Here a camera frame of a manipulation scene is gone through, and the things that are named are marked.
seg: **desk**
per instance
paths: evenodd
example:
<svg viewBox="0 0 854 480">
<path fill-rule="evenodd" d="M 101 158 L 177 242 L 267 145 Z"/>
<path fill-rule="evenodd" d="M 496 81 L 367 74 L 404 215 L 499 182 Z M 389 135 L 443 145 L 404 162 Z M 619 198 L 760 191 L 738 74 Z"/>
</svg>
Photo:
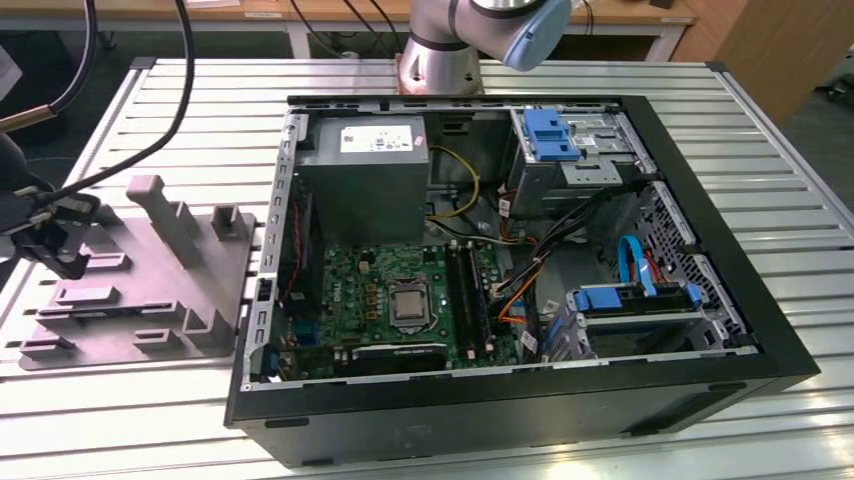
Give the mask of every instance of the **desk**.
<svg viewBox="0 0 854 480">
<path fill-rule="evenodd" d="M 0 293 L 0 477 L 843 476 L 854 445 L 854 220 L 731 77 L 703 64 L 547 62 L 521 75 L 487 61 L 481 71 L 487 94 L 647 96 L 820 375 L 674 435 L 292 472 L 243 432 L 221 426 L 233 359 L 33 373 L 17 367 L 20 354 L 6 342 L 28 337 L 24 313 L 46 302 L 53 287 L 40 282 L 54 278 L 21 262 Z M 287 96 L 391 95 L 392 62 L 200 60 L 196 72 L 181 131 L 124 178 L 157 173 L 165 194 L 191 209 L 233 202 L 265 218 Z M 165 130 L 183 74 L 180 60 L 129 72 L 69 181 L 114 164 Z M 117 179 L 96 193 L 121 215 L 141 214 Z M 257 231 L 256 245 L 263 238 Z M 253 291 L 247 285 L 247 298 Z"/>
<path fill-rule="evenodd" d="M 340 0 L 297 0 L 300 10 L 323 32 L 367 31 Z M 377 0 L 399 31 L 408 31 L 409 0 Z M 594 0 L 596 35 L 654 37 L 646 60 L 666 62 L 679 43 L 686 26 L 696 16 L 683 0 L 664 10 L 646 1 Z M 367 0 L 353 5 L 377 31 L 388 31 L 376 9 Z M 102 31 L 177 30 L 171 0 L 98 0 L 97 11 Z M 197 31 L 285 32 L 293 58 L 309 58 L 308 32 L 291 8 L 289 0 L 244 0 L 237 7 L 192 9 Z M 0 0 L 0 30 L 81 30 L 84 23 L 80 0 Z M 568 21 L 565 34 L 583 35 L 587 13 L 577 9 Z"/>
</svg>

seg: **ram slot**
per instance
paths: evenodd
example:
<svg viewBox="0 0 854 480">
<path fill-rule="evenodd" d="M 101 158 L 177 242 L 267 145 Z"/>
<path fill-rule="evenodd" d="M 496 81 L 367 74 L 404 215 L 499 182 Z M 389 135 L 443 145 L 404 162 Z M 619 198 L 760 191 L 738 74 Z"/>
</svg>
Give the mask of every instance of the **ram slot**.
<svg viewBox="0 0 854 480">
<path fill-rule="evenodd" d="M 465 275 L 465 259 L 456 244 L 451 244 L 444 249 L 445 279 L 448 282 L 448 301 L 451 312 L 453 313 L 453 332 L 456 337 L 456 352 L 460 359 L 473 360 L 476 356 L 475 336 L 475 313 L 468 301 L 469 281 Z"/>
<path fill-rule="evenodd" d="M 485 288 L 483 288 L 483 277 L 480 276 L 480 267 L 477 266 L 477 255 L 475 247 L 471 243 L 463 249 L 465 256 L 467 272 L 465 276 L 471 279 L 471 303 L 473 305 L 473 325 L 472 335 L 477 339 L 477 347 L 484 353 L 492 352 L 492 332 L 489 330 L 489 316 L 485 304 Z"/>
</svg>

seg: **gray power supply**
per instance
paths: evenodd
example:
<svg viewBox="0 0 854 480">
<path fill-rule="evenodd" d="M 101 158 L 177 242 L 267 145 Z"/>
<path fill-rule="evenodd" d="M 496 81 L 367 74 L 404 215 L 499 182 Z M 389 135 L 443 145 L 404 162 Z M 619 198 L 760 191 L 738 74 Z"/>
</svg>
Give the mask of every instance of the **gray power supply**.
<svg viewBox="0 0 854 480">
<path fill-rule="evenodd" d="M 328 244 L 420 243 L 424 232 L 428 147 L 417 116 L 321 118 L 316 149 L 297 174 L 316 196 Z"/>
</svg>

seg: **aluminum table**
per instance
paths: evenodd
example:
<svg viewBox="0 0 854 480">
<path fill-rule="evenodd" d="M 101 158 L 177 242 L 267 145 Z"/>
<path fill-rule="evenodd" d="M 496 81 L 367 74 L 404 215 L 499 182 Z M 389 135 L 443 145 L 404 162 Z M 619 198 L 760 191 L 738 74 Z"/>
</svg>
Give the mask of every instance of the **aluminum table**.
<svg viewBox="0 0 854 480">
<path fill-rule="evenodd" d="M 165 130 L 183 61 L 128 73 L 70 178 Z M 156 173 L 193 208 L 265 218 L 288 95 L 392 94 L 389 61 L 200 60 L 181 132 L 93 191 L 122 215 L 130 175 Z M 231 358 L 28 373 L 16 342 L 52 293 L 22 262 L 0 294 L 0 478 L 814 478 L 854 472 L 854 218 L 726 73 L 703 64 L 483 63 L 487 93 L 646 95 L 822 374 L 674 435 L 287 470 L 221 426 Z M 260 242 L 263 232 L 256 233 Z M 245 295 L 253 291 L 247 285 Z"/>
</svg>

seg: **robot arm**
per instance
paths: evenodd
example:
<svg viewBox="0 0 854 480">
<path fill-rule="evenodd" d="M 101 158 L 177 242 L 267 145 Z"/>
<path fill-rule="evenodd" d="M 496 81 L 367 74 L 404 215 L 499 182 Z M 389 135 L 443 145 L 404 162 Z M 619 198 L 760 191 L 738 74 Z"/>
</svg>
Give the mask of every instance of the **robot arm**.
<svg viewBox="0 0 854 480">
<path fill-rule="evenodd" d="M 569 0 L 412 0 L 401 92 L 481 92 L 477 50 L 512 69 L 531 70 L 560 40 L 569 12 Z"/>
</svg>

